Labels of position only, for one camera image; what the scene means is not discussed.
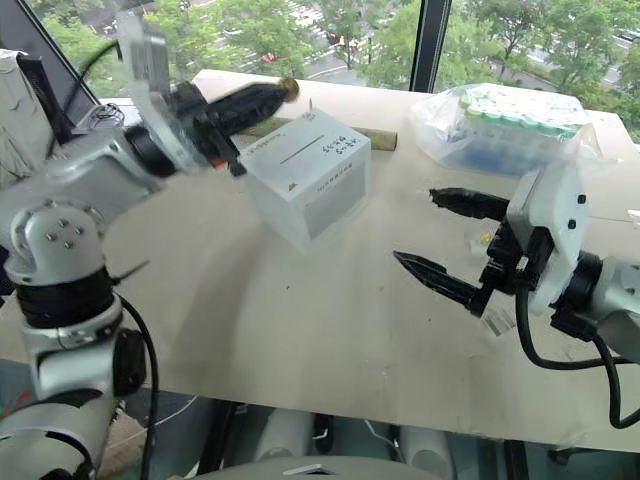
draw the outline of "wooden table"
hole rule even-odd
[[[203,71],[214,98],[264,78]],[[225,172],[180,177],[118,219],[105,244],[110,270],[150,265],[119,287],[149,323],[161,387],[500,438],[640,451],[640,427],[608,423],[602,369],[551,372],[530,364],[515,330],[496,337],[461,306],[427,290],[394,260],[421,254],[474,281],[484,260],[465,241],[487,224],[437,209],[428,189],[460,186],[509,197],[515,181],[449,170],[413,139],[409,108],[425,94],[301,82],[281,116],[314,106],[353,126],[399,132],[374,152],[368,205],[310,256],[260,221],[243,180]],[[640,159],[613,114],[592,113],[605,153],[624,160],[587,183],[592,221],[584,248],[638,256]],[[496,294],[492,309],[513,312]],[[25,360],[16,305],[0,310],[0,356]],[[532,319],[542,354],[596,355]],[[623,366],[623,412],[638,405],[640,367]]]

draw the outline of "plastic bag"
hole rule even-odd
[[[572,161],[583,174],[604,158],[580,101],[558,93],[482,83],[433,95],[411,109],[416,141],[447,167],[520,177]]]

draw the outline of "white box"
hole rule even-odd
[[[262,219],[308,253],[366,201],[371,141],[312,110],[242,152]]]

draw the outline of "robotic arm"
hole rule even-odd
[[[588,220],[587,197],[572,164],[547,167],[523,177],[511,201],[459,188],[431,190],[433,202],[472,218],[500,225],[487,248],[489,262],[475,287],[425,258],[394,252],[426,287],[482,316],[495,290],[516,297],[522,348],[535,365],[553,370],[604,366],[610,383],[609,418],[615,428],[640,420],[640,410],[620,419],[620,385],[615,364],[640,363],[640,261],[601,260],[581,251]],[[593,342],[601,359],[559,362],[541,358],[529,331],[528,313],[546,313],[551,326]],[[613,358],[609,347],[622,355]]]
[[[39,399],[0,423],[3,478],[93,478],[118,399],[146,376],[144,338],[122,326],[128,304],[105,268],[109,224],[175,173],[228,164],[244,174],[230,137],[297,96],[292,80],[213,103],[188,83],[170,91],[164,38],[133,17],[122,25],[129,93],[144,123],[65,145],[45,171],[0,193],[0,244]]]

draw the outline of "black cable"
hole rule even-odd
[[[65,100],[64,105],[62,107],[62,113],[64,115],[69,113],[69,109],[71,108],[71,105],[73,105],[73,101],[76,99],[78,92],[80,91],[80,87],[82,86],[82,82],[89,74],[89,71],[93,68],[93,66],[96,63],[98,63],[98,60],[100,60],[102,57],[104,57],[107,53],[109,53],[111,50],[113,50],[117,46],[118,46],[118,42],[115,42],[115,41],[109,42],[107,45],[105,45],[96,53],[94,53],[93,56],[87,61],[87,63],[84,64],[84,66],[82,67],[82,70],[80,71],[80,75],[78,76],[73,86],[71,87],[71,90],[67,95],[67,99]],[[55,137],[55,134],[52,133],[51,139],[49,140],[49,145],[47,146],[47,158],[49,158],[53,153],[53,147],[55,146],[55,142],[56,142],[56,137]]]
[[[604,342],[602,337],[600,335],[596,335],[593,338],[593,343],[602,357],[604,368],[607,371],[607,379],[609,380],[609,421],[613,428],[628,428],[640,421],[640,408],[626,418],[620,418],[622,394],[620,392],[618,369],[616,368],[614,359],[611,356],[609,347],[607,347],[607,344]]]
[[[144,442],[144,451],[142,453],[142,467],[140,469],[140,479],[147,480],[149,478],[149,471],[151,468],[151,456],[153,455],[154,442],[156,436],[156,423],[158,421],[158,396],[160,390],[160,379],[158,376],[158,357],[156,355],[156,349],[153,346],[153,340],[147,325],[142,320],[142,316],[131,305],[126,298],[118,295],[122,302],[122,307],[129,312],[129,315],[136,322],[144,342],[147,344],[147,350],[149,352],[149,363],[151,364],[151,401],[149,405],[149,419],[147,420],[147,439]]]
[[[526,287],[518,287],[516,289],[516,324],[518,326],[518,336],[520,337],[522,350],[524,350],[527,358],[531,360],[531,363],[538,367],[549,370],[584,370],[586,368],[605,366],[605,361],[600,358],[578,362],[558,362],[540,357],[531,339],[531,330],[529,328],[529,290]],[[620,365],[633,363],[620,357],[612,357],[611,360],[614,364]]]

